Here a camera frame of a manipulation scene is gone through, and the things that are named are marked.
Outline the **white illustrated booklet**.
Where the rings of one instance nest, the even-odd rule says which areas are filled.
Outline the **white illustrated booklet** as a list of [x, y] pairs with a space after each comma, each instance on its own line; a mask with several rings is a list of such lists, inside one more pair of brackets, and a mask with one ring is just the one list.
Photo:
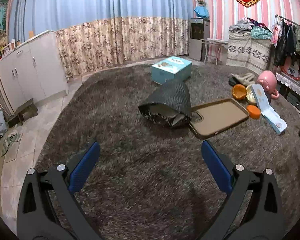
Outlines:
[[264, 88], [257, 83], [251, 85], [251, 90], [256, 104], [267, 122], [271, 124], [272, 128], [277, 134], [284, 132], [287, 128], [287, 124], [269, 104], [268, 98], [264, 92]]

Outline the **orange bottle cap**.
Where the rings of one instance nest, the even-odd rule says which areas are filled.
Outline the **orange bottle cap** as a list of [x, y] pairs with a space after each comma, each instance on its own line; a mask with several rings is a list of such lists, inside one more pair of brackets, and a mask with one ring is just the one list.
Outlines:
[[259, 119], [261, 116], [261, 111], [258, 107], [254, 106], [254, 105], [248, 105], [247, 106], [247, 111], [249, 112], [249, 116], [252, 119]]

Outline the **orange peel half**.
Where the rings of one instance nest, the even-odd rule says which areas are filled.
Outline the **orange peel half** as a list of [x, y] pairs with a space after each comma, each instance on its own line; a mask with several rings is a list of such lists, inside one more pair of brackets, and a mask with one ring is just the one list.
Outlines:
[[236, 84], [232, 88], [231, 93], [235, 100], [243, 100], [247, 95], [247, 89], [242, 84]]

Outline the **beige cloth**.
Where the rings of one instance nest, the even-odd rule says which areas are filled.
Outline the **beige cloth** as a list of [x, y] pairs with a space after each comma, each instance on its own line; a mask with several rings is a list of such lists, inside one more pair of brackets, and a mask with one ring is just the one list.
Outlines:
[[231, 76], [238, 81], [240, 84], [244, 85], [245, 87], [252, 85], [255, 83], [255, 75], [253, 73], [245, 73], [245, 74], [232, 74]]

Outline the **black quilted pouch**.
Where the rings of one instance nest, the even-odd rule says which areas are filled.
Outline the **black quilted pouch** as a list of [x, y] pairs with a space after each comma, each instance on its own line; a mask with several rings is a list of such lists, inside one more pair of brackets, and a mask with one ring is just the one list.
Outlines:
[[139, 106], [142, 116], [166, 128], [184, 126], [191, 121], [191, 99], [188, 86], [179, 80], [160, 85]]

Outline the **low tv bench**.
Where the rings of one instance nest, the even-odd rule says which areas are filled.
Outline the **low tv bench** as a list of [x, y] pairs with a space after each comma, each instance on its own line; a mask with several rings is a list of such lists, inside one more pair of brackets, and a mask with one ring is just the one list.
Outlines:
[[295, 108], [300, 114], [300, 83], [290, 79], [284, 73], [275, 74], [279, 93]]

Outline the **brown phone case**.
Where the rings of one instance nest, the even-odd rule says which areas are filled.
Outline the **brown phone case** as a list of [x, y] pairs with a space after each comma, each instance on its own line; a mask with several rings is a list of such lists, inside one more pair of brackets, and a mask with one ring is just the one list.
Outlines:
[[237, 126], [249, 118], [249, 112], [231, 98], [196, 105], [191, 112], [198, 119], [190, 121], [190, 129], [199, 139], [207, 139]]

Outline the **pink pig mug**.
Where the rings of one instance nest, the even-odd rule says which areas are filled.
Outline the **pink pig mug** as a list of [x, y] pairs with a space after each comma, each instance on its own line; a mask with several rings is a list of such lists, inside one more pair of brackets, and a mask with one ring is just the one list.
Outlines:
[[265, 70], [258, 76], [256, 82], [263, 87], [264, 91], [271, 97], [271, 99], [277, 100], [279, 98], [279, 92], [276, 89], [277, 79], [273, 72]]

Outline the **small wooden stool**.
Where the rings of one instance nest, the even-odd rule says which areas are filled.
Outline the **small wooden stool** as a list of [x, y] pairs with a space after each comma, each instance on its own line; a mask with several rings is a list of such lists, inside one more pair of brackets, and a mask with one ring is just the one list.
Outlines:
[[35, 117], [38, 115], [38, 108], [34, 104], [34, 99], [31, 98], [27, 102], [25, 102], [23, 105], [18, 107], [15, 110], [14, 115], [10, 116], [8, 119], [8, 127], [12, 128], [13, 126], [20, 124], [23, 126], [23, 122], [25, 121], [24, 115], [27, 114], [29, 118]]

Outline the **shaggy brown carpet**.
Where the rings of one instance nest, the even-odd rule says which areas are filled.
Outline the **shaggy brown carpet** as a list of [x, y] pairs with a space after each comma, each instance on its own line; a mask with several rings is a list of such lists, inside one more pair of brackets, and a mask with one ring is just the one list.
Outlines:
[[[46, 171], [99, 143], [99, 161], [76, 198], [105, 239], [196, 239], [225, 198], [189, 128], [166, 129], [140, 114], [139, 104], [156, 88], [147, 64], [94, 74], [63, 109], [38, 157], [36, 169]], [[271, 106], [287, 123], [282, 134], [260, 118], [210, 140], [250, 171], [274, 171], [289, 230], [300, 218], [300, 115], [282, 97]]]

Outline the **black notebook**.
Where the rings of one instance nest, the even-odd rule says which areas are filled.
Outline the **black notebook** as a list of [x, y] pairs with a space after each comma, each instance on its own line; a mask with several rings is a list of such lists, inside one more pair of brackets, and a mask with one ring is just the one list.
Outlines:
[[234, 77], [231, 77], [229, 78], [229, 81], [228, 81], [229, 85], [231, 87], [234, 87], [235, 85], [240, 85], [241, 83]]

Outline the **clothes rack with garments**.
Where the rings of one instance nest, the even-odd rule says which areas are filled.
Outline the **clothes rack with garments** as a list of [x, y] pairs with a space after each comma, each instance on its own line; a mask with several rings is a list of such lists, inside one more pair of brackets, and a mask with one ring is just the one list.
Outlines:
[[300, 81], [300, 25], [276, 15], [270, 44], [274, 46], [274, 66]]

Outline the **cloth covered chest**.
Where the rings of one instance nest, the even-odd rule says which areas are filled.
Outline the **cloth covered chest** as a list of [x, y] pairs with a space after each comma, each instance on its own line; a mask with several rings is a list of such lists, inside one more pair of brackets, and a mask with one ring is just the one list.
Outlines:
[[270, 68], [270, 40], [254, 39], [249, 31], [229, 31], [226, 65], [243, 67], [257, 74]]

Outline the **pile of folded clothes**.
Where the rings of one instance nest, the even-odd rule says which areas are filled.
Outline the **pile of folded clothes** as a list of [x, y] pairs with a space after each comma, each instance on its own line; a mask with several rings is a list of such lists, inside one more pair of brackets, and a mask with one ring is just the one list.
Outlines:
[[229, 32], [249, 33], [253, 39], [270, 40], [273, 33], [264, 23], [244, 17], [229, 27]]

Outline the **white cabinet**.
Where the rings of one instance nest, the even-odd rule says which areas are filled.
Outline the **white cabinet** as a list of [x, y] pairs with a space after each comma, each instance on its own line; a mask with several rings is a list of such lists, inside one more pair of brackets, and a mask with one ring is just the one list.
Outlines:
[[55, 95], [68, 94], [56, 32], [42, 32], [3, 57], [0, 81], [14, 112], [31, 99], [39, 103]]

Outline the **teal tissue box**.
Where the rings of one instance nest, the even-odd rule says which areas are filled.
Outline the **teal tissue box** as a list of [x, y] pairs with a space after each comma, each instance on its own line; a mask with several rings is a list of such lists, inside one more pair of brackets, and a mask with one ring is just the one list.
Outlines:
[[191, 76], [192, 62], [171, 56], [151, 65], [151, 80], [160, 85], [168, 80], [184, 81]]

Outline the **small folding table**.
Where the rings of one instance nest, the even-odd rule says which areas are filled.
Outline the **small folding table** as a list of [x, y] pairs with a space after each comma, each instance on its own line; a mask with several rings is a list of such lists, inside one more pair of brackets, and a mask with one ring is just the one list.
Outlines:
[[204, 53], [204, 63], [210, 59], [211, 61], [215, 61], [215, 64], [218, 65], [218, 62], [221, 57], [221, 52], [224, 46], [229, 44], [228, 41], [214, 39], [214, 38], [207, 38], [207, 39], [200, 39], [202, 45], [205, 48]]

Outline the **water dispenser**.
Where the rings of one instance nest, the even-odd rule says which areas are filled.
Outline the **water dispenser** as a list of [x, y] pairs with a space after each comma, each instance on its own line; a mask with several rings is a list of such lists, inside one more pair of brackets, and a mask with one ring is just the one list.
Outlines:
[[210, 37], [210, 20], [205, 18], [190, 19], [189, 57], [196, 61], [203, 61], [205, 45], [203, 40]]

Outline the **blue covered water bottle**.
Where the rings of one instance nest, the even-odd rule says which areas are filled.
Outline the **blue covered water bottle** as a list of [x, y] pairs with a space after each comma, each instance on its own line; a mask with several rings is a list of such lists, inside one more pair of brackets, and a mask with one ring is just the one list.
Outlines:
[[197, 0], [197, 5], [194, 9], [194, 12], [198, 18], [209, 19], [210, 14], [206, 8], [207, 3], [204, 0]]

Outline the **blue floral curtain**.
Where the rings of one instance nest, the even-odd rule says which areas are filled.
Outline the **blue floral curtain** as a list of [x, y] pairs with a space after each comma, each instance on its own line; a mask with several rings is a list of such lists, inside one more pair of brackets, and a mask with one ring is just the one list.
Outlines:
[[192, 0], [12, 0], [8, 34], [56, 32], [68, 79], [189, 50]]

